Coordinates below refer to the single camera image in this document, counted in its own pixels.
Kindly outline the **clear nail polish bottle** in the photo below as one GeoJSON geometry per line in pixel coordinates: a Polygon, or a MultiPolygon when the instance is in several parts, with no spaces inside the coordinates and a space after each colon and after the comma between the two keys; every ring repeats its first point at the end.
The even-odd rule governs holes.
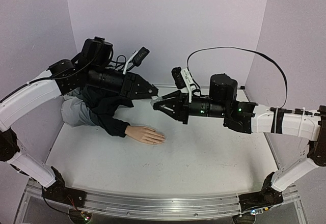
{"type": "Polygon", "coordinates": [[[161,102],[161,101],[163,101],[163,98],[162,97],[153,96],[151,98],[150,104],[151,104],[152,108],[154,108],[155,104],[158,103],[158,102],[161,102]]]}

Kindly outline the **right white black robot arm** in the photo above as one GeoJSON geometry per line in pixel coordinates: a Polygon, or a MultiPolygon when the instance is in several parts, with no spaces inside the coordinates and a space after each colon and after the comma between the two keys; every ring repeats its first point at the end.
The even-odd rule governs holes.
{"type": "Polygon", "coordinates": [[[192,77],[175,75],[178,90],[152,100],[161,111],[183,124],[190,116],[222,118],[223,126],[240,133],[275,133],[305,138],[309,151],[271,175],[268,187],[282,192],[308,172],[325,166],[325,106],[318,110],[268,107],[236,100],[237,81],[226,74],[210,78],[209,94],[194,96],[192,77]]]}

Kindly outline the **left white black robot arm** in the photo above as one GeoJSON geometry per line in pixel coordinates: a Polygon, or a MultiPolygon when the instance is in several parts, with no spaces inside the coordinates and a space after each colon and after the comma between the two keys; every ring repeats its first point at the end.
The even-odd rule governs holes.
{"type": "Polygon", "coordinates": [[[49,188],[49,194],[58,202],[64,202],[69,197],[61,174],[54,167],[31,157],[11,126],[45,102],[85,85],[111,91],[130,100],[150,99],[158,94],[158,88],[140,75],[127,68],[122,71],[110,68],[113,55],[113,45],[103,38],[87,39],[81,52],[73,59],[56,62],[34,80],[1,99],[1,161],[15,166],[49,188]]]}

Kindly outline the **mannequin hand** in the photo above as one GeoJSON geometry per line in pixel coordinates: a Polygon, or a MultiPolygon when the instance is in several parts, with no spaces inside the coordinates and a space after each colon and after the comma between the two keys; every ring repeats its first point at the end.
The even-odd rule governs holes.
{"type": "Polygon", "coordinates": [[[156,132],[154,129],[144,126],[127,126],[125,134],[144,144],[158,145],[165,142],[165,136],[156,132]]]}

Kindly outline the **black grey jacket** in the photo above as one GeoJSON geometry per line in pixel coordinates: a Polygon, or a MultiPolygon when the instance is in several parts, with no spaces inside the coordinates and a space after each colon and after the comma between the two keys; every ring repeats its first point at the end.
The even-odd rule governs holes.
{"type": "Polygon", "coordinates": [[[111,136],[126,137],[125,130],[130,125],[114,115],[119,106],[133,107],[130,99],[119,97],[117,93],[85,86],[63,96],[62,119],[70,126],[99,126],[111,136]]]}

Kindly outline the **aluminium front rail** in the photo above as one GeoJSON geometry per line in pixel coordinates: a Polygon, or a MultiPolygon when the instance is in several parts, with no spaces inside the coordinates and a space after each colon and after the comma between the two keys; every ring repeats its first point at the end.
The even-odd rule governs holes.
{"type": "MultiPolygon", "coordinates": [[[[30,180],[28,187],[33,189],[41,198],[44,198],[38,182],[30,180]]],[[[150,220],[191,220],[213,219],[247,213],[256,215],[273,207],[297,201],[300,198],[295,185],[290,185],[282,193],[283,203],[242,212],[238,194],[202,197],[140,197],[96,191],[86,191],[86,193],[83,207],[46,200],[72,207],[73,210],[84,210],[114,217],[150,220]]]]}

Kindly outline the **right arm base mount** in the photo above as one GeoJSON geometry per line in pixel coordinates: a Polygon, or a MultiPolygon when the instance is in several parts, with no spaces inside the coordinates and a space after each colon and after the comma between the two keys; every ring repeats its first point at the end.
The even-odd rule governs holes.
{"type": "Polygon", "coordinates": [[[270,173],[264,180],[260,191],[244,193],[239,195],[239,203],[242,212],[259,209],[265,207],[272,207],[283,203],[282,193],[276,191],[271,186],[271,180],[274,172],[270,173]]]}

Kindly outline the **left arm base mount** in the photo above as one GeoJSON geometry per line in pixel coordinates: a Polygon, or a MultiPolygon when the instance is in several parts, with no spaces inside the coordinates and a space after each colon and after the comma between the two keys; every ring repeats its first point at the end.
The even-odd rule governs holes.
{"type": "Polygon", "coordinates": [[[67,187],[61,173],[53,166],[50,167],[55,176],[55,182],[42,190],[42,196],[51,201],[83,207],[87,193],[83,190],[67,187]]]}

